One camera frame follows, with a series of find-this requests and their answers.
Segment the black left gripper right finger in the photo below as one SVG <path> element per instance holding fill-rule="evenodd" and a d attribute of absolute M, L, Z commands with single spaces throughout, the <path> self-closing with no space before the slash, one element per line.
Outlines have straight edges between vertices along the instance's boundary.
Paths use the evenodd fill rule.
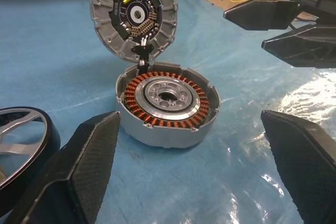
<path fill-rule="evenodd" d="M 336 224 L 336 141 L 303 118 L 263 110 L 277 171 L 304 224 Z"/>

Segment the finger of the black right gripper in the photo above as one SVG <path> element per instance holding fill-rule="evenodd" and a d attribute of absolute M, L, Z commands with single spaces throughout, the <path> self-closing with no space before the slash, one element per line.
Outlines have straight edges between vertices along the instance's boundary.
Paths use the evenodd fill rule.
<path fill-rule="evenodd" d="M 248 0 L 226 11 L 223 17 L 245 30 L 287 29 L 298 16 L 294 1 Z"/>
<path fill-rule="evenodd" d="M 336 26 L 305 25 L 264 40 L 263 50 L 294 67 L 336 69 Z"/>

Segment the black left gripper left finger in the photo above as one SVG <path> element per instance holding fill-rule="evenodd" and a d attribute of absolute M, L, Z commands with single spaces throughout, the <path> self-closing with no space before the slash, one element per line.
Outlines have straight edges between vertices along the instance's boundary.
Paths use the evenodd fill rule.
<path fill-rule="evenodd" d="M 37 174 L 5 224 L 95 224 L 119 126 L 118 111 L 82 122 Z"/>

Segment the black rotor ring silver spokes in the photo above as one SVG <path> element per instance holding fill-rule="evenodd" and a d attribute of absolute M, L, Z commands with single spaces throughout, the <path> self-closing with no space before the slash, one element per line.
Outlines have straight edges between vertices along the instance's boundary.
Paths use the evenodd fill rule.
<path fill-rule="evenodd" d="M 50 116 L 29 106 L 0 109 L 0 219 L 60 149 Z"/>

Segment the silver motor housing copper windings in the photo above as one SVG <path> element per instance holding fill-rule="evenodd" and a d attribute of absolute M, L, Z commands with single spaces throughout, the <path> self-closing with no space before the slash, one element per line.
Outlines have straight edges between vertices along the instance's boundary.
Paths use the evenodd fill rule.
<path fill-rule="evenodd" d="M 155 147 L 197 145 L 212 128 L 221 105 L 217 90 L 203 75 L 164 62 L 146 73 L 137 66 L 125 69 L 115 88 L 124 131 Z"/>

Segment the motor rotor with yellow centre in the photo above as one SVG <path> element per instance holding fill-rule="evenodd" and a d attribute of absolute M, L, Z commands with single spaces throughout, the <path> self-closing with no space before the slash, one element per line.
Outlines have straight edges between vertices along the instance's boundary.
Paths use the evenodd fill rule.
<path fill-rule="evenodd" d="M 152 45 L 150 60 L 175 40 L 176 0 L 90 0 L 90 14 L 98 38 L 115 56 L 139 62 L 132 50 Z"/>

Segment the blue plastic table cover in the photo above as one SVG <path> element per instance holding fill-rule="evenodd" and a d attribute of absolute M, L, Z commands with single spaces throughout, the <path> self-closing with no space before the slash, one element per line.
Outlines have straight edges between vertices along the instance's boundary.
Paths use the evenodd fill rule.
<path fill-rule="evenodd" d="M 89 0 L 0 0 L 0 108 L 46 111 L 63 143 L 114 109 L 129 66 L 99 41 Z M 336 70 L 295 68 L 261 48 L 279 31 L 245 31 L 223 11 L 179 6 L 160 61 L 190 67 L 218 90 L 219 117 L 190 150 L 151 148 L 119 132 L 98 224 L 303 224 L 260 120 L 264 109 L 319 123 L 336 138 Z"/>

